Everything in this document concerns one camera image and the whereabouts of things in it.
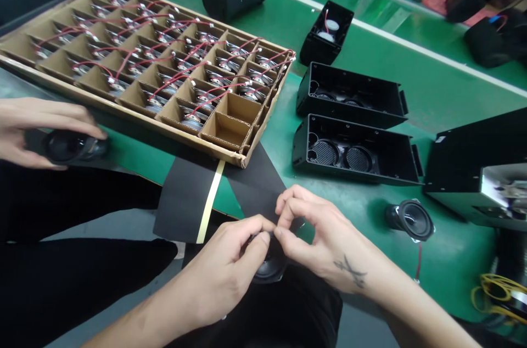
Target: green work table surface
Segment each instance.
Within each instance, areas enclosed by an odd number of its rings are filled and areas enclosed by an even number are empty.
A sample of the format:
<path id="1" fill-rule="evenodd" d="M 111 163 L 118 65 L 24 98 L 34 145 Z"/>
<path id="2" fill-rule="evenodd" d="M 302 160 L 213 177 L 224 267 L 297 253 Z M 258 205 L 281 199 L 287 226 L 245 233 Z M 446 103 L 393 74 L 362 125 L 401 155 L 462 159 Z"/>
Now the green work table surface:
<path id="1" fill-rule="evenodd" d="M 201 0 L 171 0 L 206 14 Z M 350 0 L 334 0 L 349 4 Z M 312 4 L 303 0 L 266 0 L 263 5 L 229 23 L 282 46 L 299 51 L 316 14 Z M 459 28 L 441 21 L 435 24 L 421 13 L 412 13 L 398 32 L 411 32 L 412 42 L 449 54 L 459 61 L 466 51 L 459 50 Z M 334 66 L 399 82 L 410 110 L 407 123 L 391 130 L 412 135 L 423 165 L 435 134 L 527 106 L 527 98 L 515 91 L 525 83 L 520 67 L 493 71 L 500 80 L 514 86 L 498 86 L 481 75 L 473 75 L 441 59 L 422 53 L 419 48 L 382 36 L 364 26 L 351 26 L 343 50 Z M 470 290 L 478 284 L 478 275 L 487 272 L 494 257 L 494 231 L 466 223 L 440 204 L 423 195 L 420 187 L 392 187 L 346 181 L 327 176 L 301 175 L 291 166 L 293 135 L 300 124 L 295 113 L 296 92 L 306 68 L 295 63 L 276 109 L 261 138 L 284 184 L 300 184 L 338 206 L 353 224 L 381 248 L 405 272 L 413 276 L 417 268 L 418 245 L 402 232 L 394 232 L 384 222 L 384 208 L 390 203 L 418 198 L 430 212 L 436 233 L 423 244 L 421 286 L 449 313 L 476 321 L 483 316 L 470 303 Z M 97 114 L 112 140 L 108 158 L 114 163 L 163 184 L 177 156 L 177 143 L 171 147 L 152 145 L 148 137 L 130 133 L 126 122 Z M 214 208 L 234 217 L 243 217 L 227 180 L 221 179 Z M 313 237 L 309 224 L 299 230 L 307 241 Z"/>

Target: person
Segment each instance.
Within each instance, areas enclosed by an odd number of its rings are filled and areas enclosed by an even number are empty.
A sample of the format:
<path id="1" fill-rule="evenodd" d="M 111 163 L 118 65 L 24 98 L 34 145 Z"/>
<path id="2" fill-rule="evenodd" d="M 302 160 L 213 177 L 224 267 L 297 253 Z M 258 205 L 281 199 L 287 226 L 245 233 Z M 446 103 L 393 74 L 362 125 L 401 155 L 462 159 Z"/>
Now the person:
<path id="1" fill-rule="evenodd" d="M 479 347 L 328 200 L 294 185 L 278 197 L 276 213 L 276 226 L 261 215 L 222 224 L 176 277 L 84 348 L 334 347 L 340 312 L 332 310 L 341 310 L 334 288 L 380 305 L 402 347 Z M 315 228 L 312 244 L 289 231 L 298 217 Z M 257 285 L 251 281 L 265 260 L 269 232 L 297 264 L 288 266 L 280 282 Z M 291 269 L 307 274 L 295 279 Z M 326 287 L 314 284 L 309 275 Z M 284 285 L 290 286 L 287 293 Z M 253 333 L 258 333 L 256 340 Z"/>
<path id="2" fill-rule="evenodd" d="M 0 99 L 0 302 L 5 346 L 43 347 L 150 283 L 177 254 L 152 241 L 42 241 L 118 210 L 156 209 L 161 187 L 116 171 L 55 165 L 26 149 L 33 128 L 106 139 L 86 108 Z"/>

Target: finger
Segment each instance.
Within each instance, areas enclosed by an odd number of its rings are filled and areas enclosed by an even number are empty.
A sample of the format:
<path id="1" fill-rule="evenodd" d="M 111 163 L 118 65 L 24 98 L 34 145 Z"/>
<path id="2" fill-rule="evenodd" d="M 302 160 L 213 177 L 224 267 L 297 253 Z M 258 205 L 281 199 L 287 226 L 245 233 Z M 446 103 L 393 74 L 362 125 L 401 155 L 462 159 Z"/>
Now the finger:
<path id="1" fill-rule="evenodd" d="M 325 204 L 329 202 L 328 200 L 325 200 L 322 197 L 319 197 L 311 193 L 306 188 L 300 185 L 294 184 L 289 189 L 285 190 L 276 200 L 275 213 L 277 215 L 280 215 L 282 213 L 285 202 L 287 201 L 287 199 L 291 197 L 306 200 L 306 201 L 311 201 L 312 203 L 318 203 L 318 204 Z"/>
<path id="2" fill-rule="evenodd" d="M 306 267 L 309 266 L 313 252 L 313 247 L 311 245 L 283 227 L 277 227 L 274 229 L 274 236 L 280 242 L 280 245 L 288 258 L 293 259 Z"/>
<path id="3" fill-rule="evenodd" d="M 244 245 L 251 235 L 262 231 L 270 232 L 273 231 L 275 227 L 276 225 L 273 222 L 262 215 L 255 215 L 232 224 L 232 228 L 236 232 L 240 246 Z"/>
<path id="4" fill-rule="evenodd" d="M 13 148 L 8 156 L 6 157 L 9 161 L 18 164 L 19 166 L 31 168 L 31 169 L 44 169 L 44 170 L 58 170 L 64 171 L 67 169 L 66 166 L 58 166 L 53 164 L 51 161 L 46 159 L 44 156 L 40 156 L 35 152 L 31 152 L 25 149 Z"/>
<path id="5" fill-rule="evenodd" d="M 316 227 L 321 220 L 320 207 L 321 204 L 314 204 L 306 200 L 291 197 L 285 202 L 277 225 L 289 229 L 294 218 L 305 217 L 308 222 Z"/>
<path id="6" fill-rule="evenodd" d="M 267 255 L 271 236 L 268 232 L 258 234 L 245 249 L 245 253 L 234 264 L 235 272 L 247 285 L 260 268 Z"/>
<path id="7" fill-rule="evenodd" d="M 99 127 L 74 119 L 73 117 L 47 114 L 42 112 L 25 111 L 16 121 L 17 128 L 54 128 L 71 130 L 89 136 L 106 139 L 108 135 Z"/>
<path id="8" fill-rule="evenodd" d="M 33 111 L 69 116 L 85 123 L 95 125 L 95 119 L 84 106 L 43 99 L 36 99 L 35 103 L 36 105 Z"/>

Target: speaker cone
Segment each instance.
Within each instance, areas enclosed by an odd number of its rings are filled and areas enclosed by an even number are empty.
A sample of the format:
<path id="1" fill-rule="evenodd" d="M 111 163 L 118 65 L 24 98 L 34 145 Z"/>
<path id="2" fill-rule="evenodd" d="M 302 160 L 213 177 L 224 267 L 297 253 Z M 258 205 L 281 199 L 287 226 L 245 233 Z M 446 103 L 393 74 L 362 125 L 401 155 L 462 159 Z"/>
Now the speaker cone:
<path id="1" fill-rule="evenodd" d="M 434 234 L 430 215 L 416 199 L 388 205 L 385 217 L 390 228 L 405 231 L 413 239 L 426 241 Z"/>
<path id="2" fill-rule="evenodd" d="M 346 164 L 351 170 L 370 172 L 373 168 L 373 156 L 362 146 L 353 146 L 346 151 Z"/>
<path id="3" fill-rule="evenodd" d="M 309 161 L 323 165 L 336 165 L 340 160 L 337 145 L 327 139 L 320 139 L 307 151 Z"/>

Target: product box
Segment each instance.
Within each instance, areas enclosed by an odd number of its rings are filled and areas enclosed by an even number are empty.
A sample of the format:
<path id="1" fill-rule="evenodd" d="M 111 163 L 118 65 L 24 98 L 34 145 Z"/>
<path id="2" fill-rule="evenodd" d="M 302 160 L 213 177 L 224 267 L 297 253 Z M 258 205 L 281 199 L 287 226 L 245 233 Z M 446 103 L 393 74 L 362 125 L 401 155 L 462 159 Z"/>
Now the product box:
<path id="1" fill-rule="evenodd" d="M 66 0 L 0 38 L 37 84 L 241 168 L 293 57 L 167 0 Z"/>

